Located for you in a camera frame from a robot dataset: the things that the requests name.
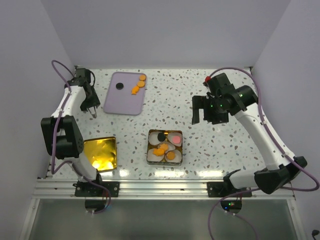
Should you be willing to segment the pink round cookie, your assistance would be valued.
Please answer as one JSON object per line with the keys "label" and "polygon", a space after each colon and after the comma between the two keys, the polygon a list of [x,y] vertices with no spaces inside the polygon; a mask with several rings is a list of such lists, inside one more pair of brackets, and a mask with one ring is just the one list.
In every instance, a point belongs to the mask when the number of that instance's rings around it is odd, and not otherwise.
{"label": "pink round cookie", "polygon": [[178,136],[178,135],[173,136],[173,137],[172,137],[172,142],[173,142],[174,144],[179,144],[179,143],[181,142],[181,137]]}

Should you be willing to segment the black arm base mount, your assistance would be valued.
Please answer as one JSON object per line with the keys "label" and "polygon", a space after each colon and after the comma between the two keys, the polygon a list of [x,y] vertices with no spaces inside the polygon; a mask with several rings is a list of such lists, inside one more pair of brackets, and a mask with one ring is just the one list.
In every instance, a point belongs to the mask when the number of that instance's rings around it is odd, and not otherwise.
{"label": "black arm base mount", "polygon": [[91,183],[77,181],[72,185],[75,187],[76,197],[118,197],[120,190],[119,181],[103,181],[100,174]]}

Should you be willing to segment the steel tongs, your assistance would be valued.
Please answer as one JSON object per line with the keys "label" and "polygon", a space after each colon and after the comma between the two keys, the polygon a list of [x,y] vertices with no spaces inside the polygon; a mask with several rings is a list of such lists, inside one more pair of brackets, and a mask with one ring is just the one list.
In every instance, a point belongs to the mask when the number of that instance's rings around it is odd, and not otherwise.
{"label": "steel tongs", "polygon": [[95,106],[89,107],[88,111],[94,119],[97,118],[97,108]]}

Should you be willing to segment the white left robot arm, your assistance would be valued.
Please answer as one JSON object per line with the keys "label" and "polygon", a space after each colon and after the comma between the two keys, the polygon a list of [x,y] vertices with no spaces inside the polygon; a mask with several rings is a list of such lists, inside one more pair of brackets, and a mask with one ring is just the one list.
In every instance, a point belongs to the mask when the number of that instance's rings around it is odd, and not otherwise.
{"label": "white left robot arm", "polygon": [[75,115],[89,112],[97,117],[101,102],[95,90],[96,77],[87,68],[77,68],[75,76],[64,85],[64,95],[57,109],[50,117],[41,120],[40,125],[48,154],[51,156],[51,173],[55,174],[61,166],[56,160],[69,164],[80,182],[87,182],[86,190],[92,196],[103,193],[104,184],[97,180],[98,170],[84,154],[85,142],[78,127]]}

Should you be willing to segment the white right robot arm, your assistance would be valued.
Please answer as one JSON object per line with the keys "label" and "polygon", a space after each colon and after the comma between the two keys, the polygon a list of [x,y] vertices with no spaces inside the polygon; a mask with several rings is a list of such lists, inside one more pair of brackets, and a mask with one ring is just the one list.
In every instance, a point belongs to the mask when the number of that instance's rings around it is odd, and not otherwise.
{"label": "white right robot arm", "polygon": [[252,138],[265,164],[262,170],[246,173],[238,169],[228,173],[219,188],[220,196],[232,197],[245,188],[259,188],[266,194],[272,194],[293,180],[300,168],[307,166],[303,156],[295,156],[288,148],[280,151],[272,141],[268,132],[273,134],[279,145],[284,145],[259,110],[258,96],[250,86],[235,88],[225,73],[207,76],[203,85],[208,89],[207,94],[192,97],[192,124],[199,123],[200,109],[203,110],[203,119],[214,125],[227,123],[229,116],[234,116]]}

